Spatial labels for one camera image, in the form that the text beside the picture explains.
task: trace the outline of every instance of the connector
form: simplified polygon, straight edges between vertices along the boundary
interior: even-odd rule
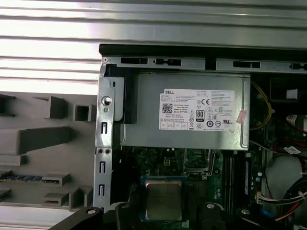
[[[262,203],[263,203],[263,202],[261,202],[260,199],[259,199],[259,196],[260,196],[260,195],[264,195],[263,192],[256,192],[255,200],[256,200],[256,203],[257,203],[257,204],[262,204]]]

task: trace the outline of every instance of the screw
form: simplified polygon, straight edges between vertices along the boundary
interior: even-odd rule
[[[250,214],[250,211],[247,210],[247,209],[242,209],[242,210],[241,210],[241,213],[243,213],[244,215],[249,215],[249,214]]]
[[[213,204],[207,204],[207,208],[213,209],[213,208],[214,208],[214,205],[213,205]]]
[[[90,210],[87,211],[87,214],[94,214],[95,212],[96,212],[95,209],[90,209]]]

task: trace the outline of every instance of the blue wire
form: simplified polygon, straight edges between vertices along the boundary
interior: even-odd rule
[[[268,212],[267,210],[264,210],[264,209],[260,209],[260,212],[261,212],[262,214],[266,215],[266,216],[269,217],[269,218],[275,218],[275,217],[276,217],[275,214],[273,214],[273,213],[271,213],[271,212]]]

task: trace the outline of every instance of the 80 plus logo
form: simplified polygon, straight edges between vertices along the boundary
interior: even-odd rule
[[[205,121],[205,111],[204,110],[196,110],[196,121],[197,122]]]

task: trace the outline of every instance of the white label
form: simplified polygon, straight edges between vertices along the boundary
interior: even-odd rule
[[[165,89],[160,94],[159,128],[233,131],[235,91]]]
[[[299,151],[297,148],[290,146],[290,147],[284,147],[284,150],[290,154],[299,154],[301,151]]]
[[[297,92],[298,90],[287,90],[287,96],[286,99],[297,99]]]
[[[290,124],[292,124],[292,125],[294,125],[294,126],[295,126],[295,121],[296,121],[296,119],[297,119],[297,115],[289,115],[289,116],[286,118],[286,120],[287,120]]]

